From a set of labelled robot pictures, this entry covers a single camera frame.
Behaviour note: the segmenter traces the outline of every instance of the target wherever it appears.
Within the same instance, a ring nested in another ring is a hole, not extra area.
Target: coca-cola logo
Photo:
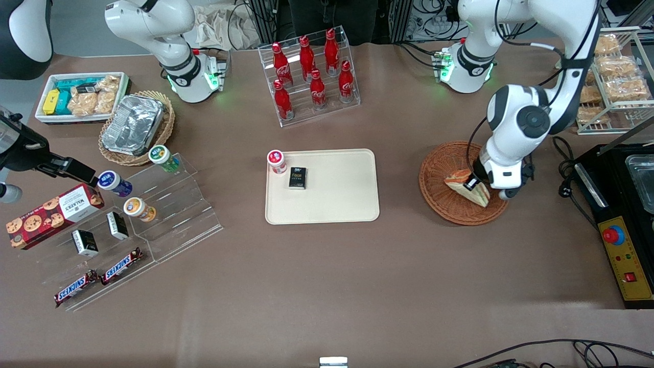
[[[277,68],[277,74],[287,74],[288,72],[288,64]]]

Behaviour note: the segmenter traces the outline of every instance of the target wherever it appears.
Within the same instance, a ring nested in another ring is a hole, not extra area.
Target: brown tablecloth
[[[526,340],[605,339],[651,350],[654,311],[623,310],[597,232],[558,196],[548,138],[536,181],[495,222],[459,227],[424,202],[417,176],[433,147],[467,139],[495,90],[536,84],[556,54],[502,46],[492,79],[462,95],[394,46],[354,48],[362,105],[279,128],[258,54],[236,52],[226,89],[182,103],[152,56],[57,57],[48,73],[125,71],[133,91],[159,90],[177,123],[168,146],[197,169],[225,229],[80,312],[54,309],[37,265],[0,247],[0,361],[15,367],[449,367]],[[123,176],[107,162],[100,124],[45,126],[52,150]],[[490,135],[481,129],[476,141]],[[577,155],[611,136],[563,133]],[[264,219],[270,149],[368,148],[381,214],[371,223],[272,226]],[[8,221],[74,182],[11,173],[24,199]],[[620,355],[621,363],[639,362]],[[567,344],[503,357],[581,364]]]

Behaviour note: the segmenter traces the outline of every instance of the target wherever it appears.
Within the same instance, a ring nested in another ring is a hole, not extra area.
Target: red emergency stop button
[[[625,232],[620,227],[613,225],[602,231],[602,238],[607,243],[619,246],[625,242]]]

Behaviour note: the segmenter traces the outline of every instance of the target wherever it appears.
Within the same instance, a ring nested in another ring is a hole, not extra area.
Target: round wicker basket
[[[166,97],[165,94],[156,91],[142,91],[142,92],[136,92],[134,94],[137,96],[154,98],[163,103],[163,106],[165,107],[165,111],[163,112],[163,119],[159,124],[159,128],[157,128],[157,132],[154,134],[154,138],[152,139],[152,143],[150,144],[150,146],[164,144],[168,140],[168,138],[170,138],[170,135],[173,133],[173,126],[175,125],[175,112],[173,110],[173,106],[170,100],[168,99],[168,97]],[[102,127],[102,131],[100,131],[100,138],[98,139],[97,144],[100,146],[100,152],[102,153],[102,155],[107,160],[111,162],[115,162],[117,164],[121,164],[123,166],[140,166],[150,162],[150,160],[148,159],[148,153],[145,153],[144,155],[141,156],[129,156],[129,155],[125,155],[124,153],[111,152],[110,150],[106,149],[102,145],[102,134],[105,133],[105,130],[107,129],[109,124],[111,124],[113,119],[114,119],[114,114],[112,113],[111,116],[109,117],[109,120],[107,120],[105,125]]]
[[[459,225],[482,225],[496,219],[507,206],[499,191],[488,188],[490,200],[484,208],[470,202],[448,187],[443,181],[457,170],[467,168],[466,141],[452,141],[436,147],[427,155],[420,167],[420,191],[429,206],[444,219]],[[470,159],[479,156],[481,146],[470,146]]]

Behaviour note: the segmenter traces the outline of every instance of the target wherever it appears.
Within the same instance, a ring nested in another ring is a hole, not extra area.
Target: coca-cola bottle
[[[305,82],[310,83],[311,71],[316,69],[316,60],[307,36],[300,37],[300,65],[302,66],[302,78]]]
[[[295,114],[293,114],[293,108],[290,105],[290,96],[284,89],[284,83],[279,79],[276,79],[275,82],[273,82],[273,86],[275,87],[275,105],[277,105],[279,117],[281,117],[282,120],[293,119]]]
[[[340,60],[338,57],[338,43],[333,28],[327,29],[327,42],[325,42],[325,60],[327,61],[327,74],[331,77],[338,75]]]
[[[327,96],[325,96],[325,84],[320,79],[320,71],[314,69],[311,72],[311,101],[313,102],[313,108],[316,110],[322,110],[327,107]]]
[[[354,77],[350,70],[350,62],[345,60],[341,64],[341,75],[338,76],[338,88],[341,90],[341,102],[350,103],[354,99]]]
[[[273,43],[273,53],[273,66],[275,67],[277,78],[282,81],[284,87],[292,86],[293,76],[290,74],[288,59],[286,59],[286,55],[282,52],[282,46],[279,42]]]

